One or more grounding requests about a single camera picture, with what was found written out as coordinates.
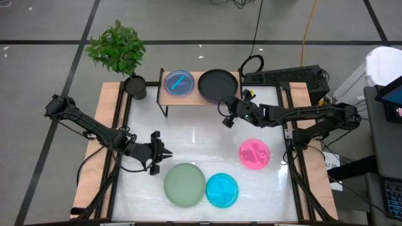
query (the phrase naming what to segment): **black pan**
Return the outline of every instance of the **black pan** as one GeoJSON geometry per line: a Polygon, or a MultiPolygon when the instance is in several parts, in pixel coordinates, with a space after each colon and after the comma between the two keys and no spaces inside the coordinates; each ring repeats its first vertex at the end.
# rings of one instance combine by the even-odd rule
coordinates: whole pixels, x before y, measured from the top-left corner
{"type": "Polygon", "coordinates": [[[218,103],[224,97],[235,96],[239,83],[225,70],[213,69],[205,72],[198,80],[198,91],[209,102],[218,103]]]}

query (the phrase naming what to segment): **keyboard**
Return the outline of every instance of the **keyboard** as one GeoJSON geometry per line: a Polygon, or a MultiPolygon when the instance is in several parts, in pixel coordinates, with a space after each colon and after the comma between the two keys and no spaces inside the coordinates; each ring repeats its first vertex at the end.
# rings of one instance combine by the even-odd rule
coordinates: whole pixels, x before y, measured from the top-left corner
{"type": "Polygon", "coordinates": [[[243,81],[247,85],[269,85],[277,82],[305,82],[312,105],[315,105],[330,90],[318,65],[247,73],[243,81]]]}
{"type": "Polygon", "coordinates": [[[386,210],[392,216],[402,219],[402,183],[385,179],[384,191],[386,210]]]}

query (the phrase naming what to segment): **potted plant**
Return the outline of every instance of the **potted plant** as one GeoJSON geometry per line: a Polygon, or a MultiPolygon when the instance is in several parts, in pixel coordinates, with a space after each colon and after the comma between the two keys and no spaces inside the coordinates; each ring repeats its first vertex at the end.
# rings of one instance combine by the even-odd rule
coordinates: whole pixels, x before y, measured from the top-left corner
{"type": "Polygon", "coordinates": [[[102,67],[106,67],[108,71],[112,69],[129,75],[124,82],[124,89],[128,94],[135,99],[146,96],[145,80],[134,72],[141,65],[140,61],[145,53],[144,43],[138,38],[134,28],[123,27],[116,20],[116,27],[110,26],[98,40],[91,37],[90,46],[85,50],[95,65],[102,62],[102,67]]]}

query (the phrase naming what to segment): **green leaves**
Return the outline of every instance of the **green leaves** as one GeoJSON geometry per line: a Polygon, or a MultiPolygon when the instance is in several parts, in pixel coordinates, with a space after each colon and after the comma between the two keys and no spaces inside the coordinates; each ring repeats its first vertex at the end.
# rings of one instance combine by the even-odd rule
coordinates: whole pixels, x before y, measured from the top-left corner
{"type": "Polygon", "coordinates": [[[143,59],[145,47],[134,28],[125,28],[115,21],[116,27],[103,32],[98,40],[90,38],[90,46],[85,48],[94,63],[102,63],[108,70],[131,75],[143,59]]]}

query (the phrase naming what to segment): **pink bowl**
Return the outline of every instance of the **pink bowl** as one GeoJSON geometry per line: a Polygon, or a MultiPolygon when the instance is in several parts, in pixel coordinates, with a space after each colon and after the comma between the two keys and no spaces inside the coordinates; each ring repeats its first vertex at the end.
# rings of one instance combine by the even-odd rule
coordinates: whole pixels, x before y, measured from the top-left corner
{"type": "Polygon", "coordinates": [[[268,165],[271,153],[262,141],[248,139],[241,144],[239,157],[241,162],[250,170],[260,170],[268,165]]]}

